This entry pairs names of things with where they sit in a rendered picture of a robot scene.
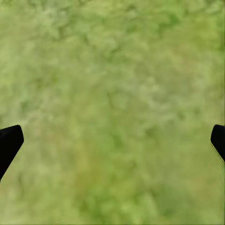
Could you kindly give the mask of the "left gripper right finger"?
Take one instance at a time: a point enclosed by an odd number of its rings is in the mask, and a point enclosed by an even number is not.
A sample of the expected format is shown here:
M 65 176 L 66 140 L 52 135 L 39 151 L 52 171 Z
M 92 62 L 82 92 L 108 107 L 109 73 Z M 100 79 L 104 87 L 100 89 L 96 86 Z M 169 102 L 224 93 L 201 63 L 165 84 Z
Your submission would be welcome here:
M 222 159 L 225 161 L 225 126 L 218 124 L 214 125 L 211 134 L 211 143 L 219 152 Z

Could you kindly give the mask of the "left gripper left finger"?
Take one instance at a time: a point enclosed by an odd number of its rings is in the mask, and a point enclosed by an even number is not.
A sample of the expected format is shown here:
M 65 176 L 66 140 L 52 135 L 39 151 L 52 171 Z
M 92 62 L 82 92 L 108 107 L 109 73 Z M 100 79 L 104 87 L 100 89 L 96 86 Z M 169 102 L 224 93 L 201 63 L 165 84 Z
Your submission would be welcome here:
M 19 125 L 0 129 L 0 180 L 23 144 Z

